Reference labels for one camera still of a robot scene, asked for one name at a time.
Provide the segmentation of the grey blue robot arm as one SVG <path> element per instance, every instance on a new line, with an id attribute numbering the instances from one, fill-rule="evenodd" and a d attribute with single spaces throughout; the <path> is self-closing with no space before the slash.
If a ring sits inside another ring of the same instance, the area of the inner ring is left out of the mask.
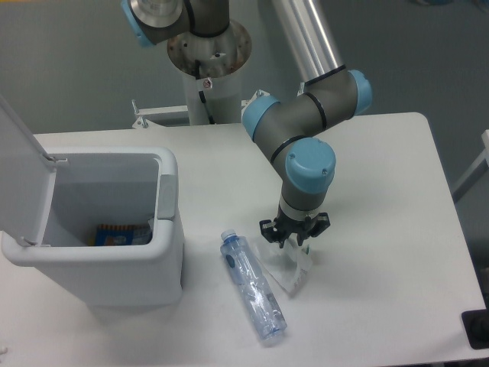
<path id="1" fill-rule="evenodd" d="M 365 111 L 372 88 L 342 62 L 317 1 L 275 1 L 273 8 L 301 75 L 295 99 L 282 103 L 258 91 L 243 102 L 232 80 L 248 62 L 251 37 L 230 16 L 227 1 L 123 1 L 140 45 L 166 44 L 184 80 L 189 122 L 240 122 L 282 180 L 277 216 L 262 236 L 298 243 L 329 227 L 320 207 L 335 173 L 333 150 L 318 134 Z"/>

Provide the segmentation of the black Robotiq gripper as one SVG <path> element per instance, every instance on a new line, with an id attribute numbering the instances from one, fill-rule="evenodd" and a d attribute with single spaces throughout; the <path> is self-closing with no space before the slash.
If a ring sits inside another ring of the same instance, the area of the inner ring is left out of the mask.
<path id="1" fill-rule="evenodd" d="M 261 235 L 269 243 L 277 243 L 279 248 L 284 247 L 286 239 L 292 234 L 296 234 L 297 245 L 302 247 L 308 238 L 316 238 L 327 230 L 330 227 L 330 219 L 328 213 L 321 212 L 317 216 L 295 220 L 279 208 L 275 221 L 261 220 L 259 227 Z"/>

